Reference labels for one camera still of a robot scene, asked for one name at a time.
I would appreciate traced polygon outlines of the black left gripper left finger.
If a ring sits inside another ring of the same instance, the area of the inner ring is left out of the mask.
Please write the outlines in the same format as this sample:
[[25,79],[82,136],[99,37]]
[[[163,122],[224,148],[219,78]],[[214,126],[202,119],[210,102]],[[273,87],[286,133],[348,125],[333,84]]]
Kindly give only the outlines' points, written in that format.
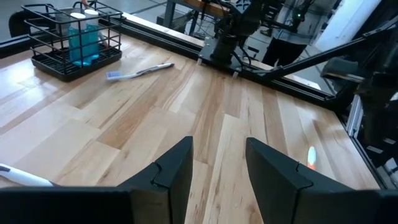
[[130,190],[133,224],[184,224],[193,175],[193,138],[185,136],[119,186]]

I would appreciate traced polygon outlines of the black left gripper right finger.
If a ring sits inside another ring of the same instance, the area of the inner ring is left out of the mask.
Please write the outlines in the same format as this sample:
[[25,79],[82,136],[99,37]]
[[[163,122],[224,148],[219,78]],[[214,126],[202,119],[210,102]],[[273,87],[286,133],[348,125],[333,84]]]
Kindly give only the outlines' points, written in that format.
[[304,189],[351,189],[256,138],[246,139],[245,153],[249,180],[264,224],[293,224]]

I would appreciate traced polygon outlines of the white grey toothbrush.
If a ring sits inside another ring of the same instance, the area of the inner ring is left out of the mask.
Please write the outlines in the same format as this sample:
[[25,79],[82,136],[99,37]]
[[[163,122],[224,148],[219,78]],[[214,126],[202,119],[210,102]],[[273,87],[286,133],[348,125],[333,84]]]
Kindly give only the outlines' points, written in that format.
[[55,184],[47,179],[16,169],[5,164],[0,164],[0,176],[25,186],[54,187]]

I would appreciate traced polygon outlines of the small blue mouthwash bottle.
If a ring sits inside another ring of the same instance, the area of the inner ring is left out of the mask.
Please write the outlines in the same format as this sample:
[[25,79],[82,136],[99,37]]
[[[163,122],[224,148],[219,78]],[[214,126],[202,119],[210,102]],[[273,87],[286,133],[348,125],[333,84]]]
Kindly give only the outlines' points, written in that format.
[[89,55],[90,61],[94,61],[99,57],[99,34],[98,34],[98,19],[99,13],[93,9],[85,9],[84,15],[86,16],[86,53]]
[[83,32],[86,29],[86,23],[83,19],[86,18],[84,14],[73,12],[70,16],[77,19],[76,22],[72,22],[68,28],[68,44],[69,54],[71,63],[77,66],[87,65],[83,58],[83,47],[84,43]]

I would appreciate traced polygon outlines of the person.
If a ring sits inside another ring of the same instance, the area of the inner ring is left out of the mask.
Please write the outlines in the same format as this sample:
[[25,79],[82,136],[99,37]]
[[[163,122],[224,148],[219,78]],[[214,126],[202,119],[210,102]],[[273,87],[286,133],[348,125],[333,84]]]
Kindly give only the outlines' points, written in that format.
[[276,21],[295,31],[274,29],[262,59],[270,66],[293,63],[320,32],[337,0],[285,0]]

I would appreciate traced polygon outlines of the wooden background table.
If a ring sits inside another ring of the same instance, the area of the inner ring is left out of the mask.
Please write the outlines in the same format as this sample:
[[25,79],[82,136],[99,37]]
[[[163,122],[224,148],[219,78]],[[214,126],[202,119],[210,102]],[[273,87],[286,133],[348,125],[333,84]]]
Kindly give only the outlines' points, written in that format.
[[164,18],[162,26],[171,29],[174,20],[176,5],[189,8],[192,12],[190,18],[189,36],[193,36],[196,31],[207,34],[203,28],[205,17],[213,19],[225,16],[233,3],[237,0],[165,0]]

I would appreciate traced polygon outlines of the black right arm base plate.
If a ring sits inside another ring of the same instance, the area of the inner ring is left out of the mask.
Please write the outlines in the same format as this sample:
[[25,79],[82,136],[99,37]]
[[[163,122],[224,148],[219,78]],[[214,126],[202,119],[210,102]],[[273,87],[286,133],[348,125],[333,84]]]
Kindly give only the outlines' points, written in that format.
[[232,72],[233,78],[250,69],[249,61],[244,61],[247,56],[239,46],[239,39],[234,35],[207,38],[198,56],[201,63]]

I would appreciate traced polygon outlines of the black frame clamp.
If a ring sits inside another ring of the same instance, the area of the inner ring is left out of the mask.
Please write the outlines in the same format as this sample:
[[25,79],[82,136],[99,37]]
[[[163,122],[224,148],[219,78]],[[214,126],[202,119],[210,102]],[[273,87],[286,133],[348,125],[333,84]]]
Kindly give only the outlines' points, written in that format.
[[31,17],[32,14],[27,11],[17,11],[13,13],[8,22],[11,37],[28,34],[30,32],[30,26],[24,21],[26,19],[30,19]]

